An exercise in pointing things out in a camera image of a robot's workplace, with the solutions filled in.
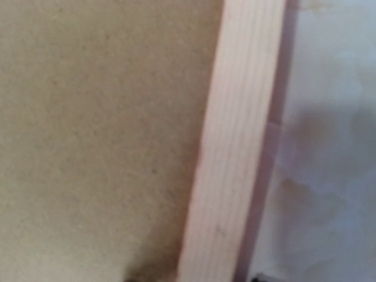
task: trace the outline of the wood grain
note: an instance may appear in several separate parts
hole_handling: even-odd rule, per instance
[[[285,0],[227,0],[179,282],[229,282],[252,200]]]

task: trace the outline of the white surface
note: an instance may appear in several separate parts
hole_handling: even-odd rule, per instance
[[[252,273],[376,281],[376,2],[300,1]]]

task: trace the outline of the speckled brown surface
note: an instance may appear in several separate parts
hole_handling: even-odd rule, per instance
[[[2,282],[174,266],[220,12],[220,0],[0,2]]]

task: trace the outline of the wooden plank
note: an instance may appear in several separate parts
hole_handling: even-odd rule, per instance
[[[234,277],[270,106],[285,0],[226,0],[179,282]]]

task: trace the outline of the wooden edge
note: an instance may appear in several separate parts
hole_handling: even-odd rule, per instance
[[[233,280],[273,91],[286,0],[225,0],[178,282]]]

